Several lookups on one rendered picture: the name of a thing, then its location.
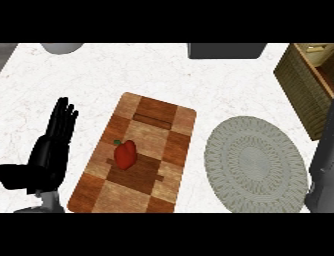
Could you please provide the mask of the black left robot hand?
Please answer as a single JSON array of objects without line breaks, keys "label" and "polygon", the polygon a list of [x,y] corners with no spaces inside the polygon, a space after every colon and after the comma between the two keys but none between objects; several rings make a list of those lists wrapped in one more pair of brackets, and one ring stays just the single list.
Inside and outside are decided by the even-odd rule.
[{"label": "black left robot hand", "polygon": [[7,190],[28,194],[56,191],[66,172],[69,143],[78,111],[68,98],[56,101],[45,133],[38,137],[25,165],[0,165],[0,183]]}]

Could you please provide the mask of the red tomato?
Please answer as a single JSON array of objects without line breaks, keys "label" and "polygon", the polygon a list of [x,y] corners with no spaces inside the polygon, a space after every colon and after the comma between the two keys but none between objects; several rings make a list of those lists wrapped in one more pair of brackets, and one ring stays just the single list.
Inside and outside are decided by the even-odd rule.
[{"label": "red tomato", "polygon": [[113,151],[113,160],[116,167],[121,170],[127,170],[135,163],[137,153],[135,153],[135,144],[131,140],[127,140],[121,143]]}]

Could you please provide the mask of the round grey woven placemat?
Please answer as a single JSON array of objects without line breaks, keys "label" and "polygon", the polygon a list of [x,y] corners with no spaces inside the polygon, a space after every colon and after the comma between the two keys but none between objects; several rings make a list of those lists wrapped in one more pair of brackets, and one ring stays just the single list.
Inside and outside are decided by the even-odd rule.
[{"label": "round grey woven placemat", "polygon": [[267,121],[224,120],[206,140],[203,166],[214,194],[231,213],[298,213],[308,190],[296,147]]}]

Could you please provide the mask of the brown wicker basket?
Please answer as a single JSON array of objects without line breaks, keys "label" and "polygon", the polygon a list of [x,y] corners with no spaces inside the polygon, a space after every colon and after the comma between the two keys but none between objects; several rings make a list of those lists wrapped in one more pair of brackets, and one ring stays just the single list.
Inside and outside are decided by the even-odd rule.
[{"label": "brown wicker basket", "polygon": [[334,99],[334,43],[290,43],[273,74],[308,137],[317,140]]}]

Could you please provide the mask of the brown checkered wooden cutting board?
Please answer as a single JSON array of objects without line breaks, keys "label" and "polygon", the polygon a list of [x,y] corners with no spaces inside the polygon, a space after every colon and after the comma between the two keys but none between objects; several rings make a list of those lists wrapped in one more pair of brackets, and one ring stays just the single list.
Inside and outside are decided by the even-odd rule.
[{"label": "brown checkered wooden cutting board", "polygon": [[75,213],[174,211],[196,112],[121,95],[68,209]]}]

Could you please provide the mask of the grey round pot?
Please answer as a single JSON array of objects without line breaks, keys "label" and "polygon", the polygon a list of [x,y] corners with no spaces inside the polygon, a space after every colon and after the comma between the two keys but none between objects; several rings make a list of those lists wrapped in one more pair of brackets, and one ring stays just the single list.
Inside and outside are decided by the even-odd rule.
[{"label": "grey round pot", "polygon": [[44,50],[50,54],[62,55],[72,53],[81,46],[81,43],[42,43]]}]

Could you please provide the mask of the dark grey appliance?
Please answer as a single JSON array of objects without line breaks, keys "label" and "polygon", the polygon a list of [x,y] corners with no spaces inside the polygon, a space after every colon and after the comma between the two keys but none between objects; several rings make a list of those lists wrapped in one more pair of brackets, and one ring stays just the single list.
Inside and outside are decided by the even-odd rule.
[{"label": "dark grey appliance", "polygon": [[190,59],[257,59],[265,43],[189,43]]}]

